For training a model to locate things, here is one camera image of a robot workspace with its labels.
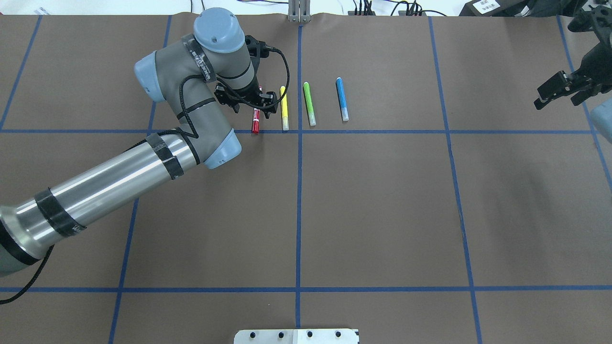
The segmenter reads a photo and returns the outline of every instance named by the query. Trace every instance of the metal bracket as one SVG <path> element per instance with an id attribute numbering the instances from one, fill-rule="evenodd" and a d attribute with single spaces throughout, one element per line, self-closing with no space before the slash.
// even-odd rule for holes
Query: metal bracket
<path id="1" fill-rule="evenodd" d="M 234 344 L 359 344 L 355 329 L 242 330 Z"/>
<path id="2" fill-rule="evenodd" d="M 310 0 L 289 0 L 289 21 L 308 23 L 310 21 Z"/>

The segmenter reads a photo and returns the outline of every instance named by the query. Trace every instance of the black cable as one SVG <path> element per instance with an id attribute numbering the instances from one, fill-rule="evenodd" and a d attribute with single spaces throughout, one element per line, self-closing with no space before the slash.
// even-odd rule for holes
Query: black cable
<path id="1" fill-rule="evenodd" d="M 372 14 L 372 2 L 368 2 L 368 0 L 364 0 L 364 15 L 373 15 Z"/>
<path id="2" fill-rule="evenodd" d="M 266 109 L 270 109 L 272 108 L 274 105 L 278 104 L 281 102 L 281 100 L 283 100 L 283 98 L 285 98 L 285 94 L 287 94 L 287 90 L 289 90 L 289 64 L 287 63 L 287 59 L 285 58 L 285 54 L 283 54 L 282 51 L 280 51 L 277 48 L 272 47 L 270 49 L 270 51 L 277 53 L 280 55 L 280 57 L 283 58 L 283 62 L 285 63 L 285 68 L 287 69 L 287 84 L 285 85 L 285 92 L 283 93 L 283 95 L 281 95 L 278 100 L 270 105 L 266 105 L 265 107 L 259 107 L 255 104 L 251 104 L 248 100 L 244 99 L 240 94 L 238 94 L 238 92 L 236 92 L 233 88 L 231 88 L 228 83 L 225 82 L 225 80 L 221 79 L 221 78 L 217 78 L 217 81 L 219 81 L 223 87 L 225 87 L 226 90 L 228 90 L 230 93 L 232 93 L 236 98 L 240 99 L 242 101 L 242 103 L 244 103 L 247 106 L 250 106 L 252 108 L 258 109 L 258 110 L 266 110 Z"/>
<path id="3" fill-rule="evenodd" d="M 393 11 L 391 11 L 390 16 L 393 15 L 393 13 L 395 13 L 395 10 L 400 4 L 406 4 L 406 12 L 408 11 L 408 7 L 410 6 L 410 4 L 408 4 L 408 1 L 399 1 L 395 3 L 395 7 L 393 8 Z"/>
<path id="4" fill-rule="evenodd" d="M 578 10 L 579 3 L 580 3 L 580 0 L 576 0 L 576 4 L 574 5 L 574 10 L 572 11 L 572 17 L 576 15 L 576 11 Z"/>
<path id="5" fill-rule="evenodd" d="M 442 12 L 438 12 L 438 11 L 434 11 L 434 10 L 421 10 L 421 11 L 416 11 L 415 13 L 419 13 L 418 15 L 420 15 L 423 12 L 433 12 L 433 13 L 437 13 L 437 14 L 441 14 L 445 17 L 448 17 L 446 14 L 442 13 Z"/>
<path id="6" fill-rule="evenodd" d="M 280 51 L 278 48 L 274 48 L 274 47 L 272 47 L 270 49 L 270 51 L 279 54 L 283 58 L 283 62 L 285 63 L 285 69 L 287 71 L 287 84 L 285 84 L 285 92 L 280 96 L 280 98 L 278 98 L 278 100 L 276 102 L 274 102 L 274 103 L 272 103 L 270 105 L 266 105 L 265 107 L 259 107 L 259 106 L 255 105 L 255 104 L 251 104 L 248 100 L 244 99 L 240 94 L 238 94 L 238 92 L 236 92 L 232 87 L 230 87 L 228 85 L 228 83 L 225 82 L 225 80 L 217 78 L 217 81 L 219 81 L 223 85 L 223 87 L 225 87 L 225 89 L 227 91 L 232 93 L 236 98 L 240 99 L 242 101 L 242 103 L 244 103 L 247 106 L 250 106 L 252 108 L 256 108 L 256 109 L 259 109 L 259 110 L 266 110 L 266 109 L 272 108 L 274 105 L 280 103 L 283 100 L 283 98 L 285 98 L 285 95 L 287 95 L 287 91 L 289 91 L 290 72 L 289 72 L 289 64 L 287 63 L 287 58 L 285 57 L 285 54 L 283 54 L 283 52 Z M 187 112 L 187 109 L 186 109 L 186 106 L 185 106 L 185 100 L 183 98 L 183 87 L 185 86 L 185 83 L 187 81 L 191 80 L 191 79 L 203 79 L 203 78 L 204 78 L 203 75 L 190 75 L 190 76 L 184 78 L 181 81 L 181 85 L 179 86 L 179 100 L 181 102 L 181 111 L 185 115 L 185 119 L 187 120 L 187 123 L 189 124 L 189 128 L 192 130 L 193 133 L 188 133 L 188 132 L 178 128 L 178 129 L 164 130 L 162 132 L 158 132 L 157 134 L 159 136 L 169 135 L 169 134 L 177 134 L 177 135 L 180 135 L 180 136 L 183 136 L 183 137 L 185 137 L 185 136 L 192 137 L 192 138 L 200 137 L 198 135 L 198 132 L 195 130 L 195 126 L 193 125 L 193 122 L 192 122 L 191 118 L 189 117 L 189 113 Z M 141 140 L 140 142 L 134 144 L 132 147 L 129 147 L 128 149 L 126 149 L 124 151 L 124 153 L 129 151 L 132 148 L 136 148 L 136 147 L 140 146 L 141 144 L 145 143 L 146 141 L 147 140 Z"/>
<path id="7" fill-rule="evenodd" d="M 24 295 L 25 292 L 28 291 L 28 289 L 30 289 L 30 287 L 34 284 L 34 282 L 36 281 L 36 279 L 42 272 L 43 267 L 45 267 L 47 261 L 49 260 L 49 256 L 51 255 L 51 251 L 53 251 L 54 246 L 55 245 L 51 245 L 51 247 L 49 247 L 49 249 L 47 250 L 47 253 L 45 254 L 45 257 L 42 258 L 42 261 L 40 262 L 38 269 L 34 273 L 34 276 L 32 276 L 32 279 L 30 279 L 30 282 L 28 282 L 28 284 L 26 284 L 26 286 L 24 286 L 23 289 L 19 290 L 19 293 L 15 294 L 13 297 L 10 297 L 6 300 L 0 300 L 0 305 L 6 305 L 6 304 L 9 304 L 17 300 L 18 298 L 21 297 L 21 295 Z"/>

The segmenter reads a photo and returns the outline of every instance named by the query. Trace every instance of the white label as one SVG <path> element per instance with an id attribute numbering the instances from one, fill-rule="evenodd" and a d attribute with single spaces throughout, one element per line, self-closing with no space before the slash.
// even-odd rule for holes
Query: white label
<path id="1" fill-rule="evenodd" d="M 473 3 L 473 5 L 474 8 L 480 12 L 480 14 L 485 14 L 501 7 L 495 0 L 481 0 Z"/>

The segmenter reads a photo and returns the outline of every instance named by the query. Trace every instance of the blue tape line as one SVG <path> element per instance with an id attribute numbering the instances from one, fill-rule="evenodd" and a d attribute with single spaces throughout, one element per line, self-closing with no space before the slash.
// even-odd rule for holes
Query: blue tape line
<path id="1" fill-rule="evenodd" d="M 166 22 L 166 34 L 163 37 L 163 47 L 168 46 L 168 36 L 170 35 L 170 26 L 172 23 L 172 16 L 168 16 L 168 21 Z M 153 122 L 155 121 L 155 110 L 157 109 L 157 103 L 152 102 L 151 104 L 151 114 L 149 115 L 149 126 L 147 127 L 147 135 L 150 135 L 155 132 L 153 130 Z"/>
<path id="2" fill-rule="evenodd" d="M 0 286 L 0 293 L 18 292 L 22 286 Z M 33 286 L 29 293 L 117 293 L 117 288 L 87 288 L 70 286 Z"/>
<path id="3" fill-rule="evenodd" d="M 445 130 L 428 130 L 428 129 L 392 129 L 392 130 L 384 130 L 384 129 L 353 129 L 353 130 L 304 130 L 304 134 L 443 134 L 446 133 Z"/>
<path id="4" fill-rule="evenodd" d="M 612 285 L 519 285 L 477 286 L 476 291 L 612 290 Z"/>
<path id="5" fill-rule="evenodd" d="M 172 24 L 172 15 L 168 16 L 168 21 L 166 22 L 166 34 L 163 36 L 163 47 L 168 46 L 168 37 L 170 36 L 170 25 Z"/>
<path id="6" fill-rule="evenodd" d="M 104 133 L 104 134 L 140 134 L 159 132 L 165 129 L 2 129 L 0 133 Z M 235 129 L 236 134 L 250 134 L 250 129 Z M 538 135 L 591 135 L 590 130 L 449 130 L 451 134 L 538 134 Z M 299 130 L 260 130 L 259 133 L 266 134 L 299 134 Z M 329 129 L 309 130 L 304 129 L 302 134 L 446 134 L 446 130 L 437 129 Z"/>
<path id="7" fill-rule="evenodd" d="M 151 102 L 151 114 L 149 115 L 149 125 L 147 126 L 147 135 L 154 133 L 153 121 L 155 120 L 155 109 L 156 108 L 157 108 L 157 103 Z"/>
<path id="8" fill-rule="evenodd" d="M 251 130 L 248 129 L 234 129 L 234 133 L 236 134 L 250 134 Z M 287 130 L 287 131 L 282 131 L 282 130 L 275 130 L 275 129 L 267 129 L 267 130 L 260 130 L 259 131 L 260 134 L 297 134 L 299 133 L 299 130 Z"/>
<path id="9" fill-rule="evenodd" d="M 423 293 L 471 290 L 469 286 L 314 286 L 301 288 L 303 293 Z"/>
<path id="10" fill-rule="evenodd" d="M 9 115 L 10 104 L 13 102 L 13 97 L 15 96 L 15 92 L 17 91 L 17 86 L 19 85 L 19 80 L 21 79 L 21 74 L 23 73 L 23 69 L 26 67 L 26 61 L 28 61 L 28 56 L 30 55 L 30 51 L 32 51 L 32 46 L 34 44 L 34 39 L 36 38 L 36 34 L 38 33 L 38 29 L 40 27 L 40 22 L 42 21 L 42 16 L 39 15 L 38 20 L 36 21 L 36 26 L 34 27 L 34 32 L 32 33 L 32 37 L 30 37 L 30 42 L 28 43 L 28 48 L 26 49 L 26 53 L 23 55 L 23 60 L 21 61 L 21 66 L 19 66 L 19 72 L 17 72 L 17 77 L 15 77 L 15 82 L 13 83 L 13 88 L 10 90 L 9 99 L 6 102 L 6 107 L 4 108 L 4 112 L 2 114 L 2 119 L 0 119 L 0 129 L 4 127 L 4 122 L 6 121 L 6 117 Z"/>
<path id="11" fill-rule="evenodd" d="M 0 133 L 27 133 L 27 134 L 140 134 L 147 133 L 147 129 L 2 129 Z"/>
<path id="12" fill-rule="evenodd" d="M 237 288 L 123 288 L 123 293 L 295 293 L 288 287 L 237 287 Z"/>
<path id="13" fill-rule="evenodd" d="M 302 25 L 297 28 L 297 226 L 296 226 L 296 329 L 302 327 L 302 153 L 304 136 L 302 127 Z"/>
<path id="14" fill-rule="evenodd" d="M 436 66 L 436 76 L 438 78 L 438 93 L 440 96 L 440 105 L 442 107 L 442 118 L 444 119 L 444 129 L 446 130 L 446 145 L 449 150 L 450 170 L 453 175 L 453 185 L 455 187 L 455 199 L 457 201 L 457 210 L 459 211 L 459 220 L 461 224 L 461 233 L 463 235 L 463 253 L 465 255 L 465 266 L 468 271 L 468 282 L 471 288 L 470 295 L 472 299 L 472 311 L 474 313 L 474 327 L 476 329 L 476 339 L 479 344 L 482 344 L 482 333 L 480 331 L 480 317 L 478 316 L 478 305 L 476 302 L 476 292 L 474 291 L 474 277 L 472 276 L 472 263 L 469 258 L 468 236 L 465 231 L 465 221 L 463 219 L 463 207 L 461 206 L 461 195 L 459 194 L 459 183 L 457 181 L 457 171 L 455 169 L 455 157 L 453 156 L 452 142 L 450 140 L 449 120 L 446 113 L 446 103 L 444 101 L 444 89 L 442 87 L 442 76 L 440 74 L 440 65 L 438 61 L 438 50 L 436 48 L 436 36 L 433 30 L 433 21 L 431 17 L 427 17 L 429 21 L 429 31 L 431 34 L 431 49 L 433 50 L 433 62 Z"/>
<path id="15" fill-rule="evenodd" d="M 22 286 L 2 286 L 0 293 L 16 293 Z M 504 285 L 504 286 L 304 286 L 301 293 L 437 293 L 437 292 L 477 292 L 487 291 L 607 291 L 612 285 Z M 125 293 L 159 293 L 159 294 L 237 294 L 237 293 L 295 293 L 292 286 L 280 287 L 237 287 L 237 288 L 123 288 Z M 29 293 L 117 293 L 119 288 L 88 287 L 32 287 Z"/>
<path id="16" fill-rule="evenodd" d="M 114 341 L 114 334 L 117 328 L 117 320 L 119 319 L 119 309 L 121 307 L 121 296 L 123 294 L 123 285 L 125 282 L 125 272 L 127 270 L 127 260 L 130 256 L 130 247 L 132 246 L 132 235 L 134 234 L 134 224 L 136 224 L 136 213 L 138 212 L 138 202 L 140 201 L 137 198 L 134 201 L 134 206 L 132 207 L 132 218 L 130 219 L 130 229 L 127 232 L 127 240 L 125 241 L 125 251 L 123 253 L 123 263 L 121 264 L 121 274 L 119 276 L 119 288 L 117 290 L 117 299 L 115 300 L 115 308 L 113 312 L 113 322 L 111 323 L 111 332 L 108 335 L 108 343 L 112 344 Z"/>
<path id="17" fill-rule="evenodd" d="M 449 130 L 451 134 L 589 135 L 589 130 Z"/>
<path id="18" fill-rule="evenodd" d="M 567 41 L 565 39 L 565 32 L 563 30 L 563 24 L 561 23 L 560 16 L 557 16 L 557 24 L 559 25 L 559 33 L 561 33 L 561 41 L 563 42 L 563 49 L 565 49 L 565 57 L 567 58 L 567 62 L 570 65 L 570 70 L 573 73 L 575 69 L 572 63 L 572 57 L 570 55 L 570 50 L 567 46 Z M 606 163 L 606 158 L 603 156 L 602 147 L 599 144 L 599 139 L 597 138 L 597 132 L 595 131 L 595 127 L 593 126 L 593 122 L 591 121 L 591 115 L 589 113 L 589 108 L 586 106 L 586 101 L 582 103 L 582 108 L 584 109 L 584 115 L 586 116 L 586 120 L 589 123 L 589 128 L 591 130 L 593 142 L 595 143 L 595 147 L 597 148 L 597 154 L 599 155 L 599 160 L 602 163 L 603 173 L 606 176 L 606 180 L 608 181 L 608 188 L 610 189 L 610 192 L 612 192 L 612 177 L 610 176 L 610 171 L 608 170 L 608 164 Z"/>

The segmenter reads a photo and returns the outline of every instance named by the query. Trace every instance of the yellow marker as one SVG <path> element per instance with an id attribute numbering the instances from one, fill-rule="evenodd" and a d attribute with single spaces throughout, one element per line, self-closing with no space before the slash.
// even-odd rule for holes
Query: yellow marker
<path id="1" fill-rule="evenodd" d="M 280 96 L 282 97 L 285 93 L 285 87 L 280 87 Z M 287 95 L 285 94 L 283 100 L 280 102 L 281 117 L 283 118 L 283 131 L 289 130 L 289 106 L 287 105 Z"/>

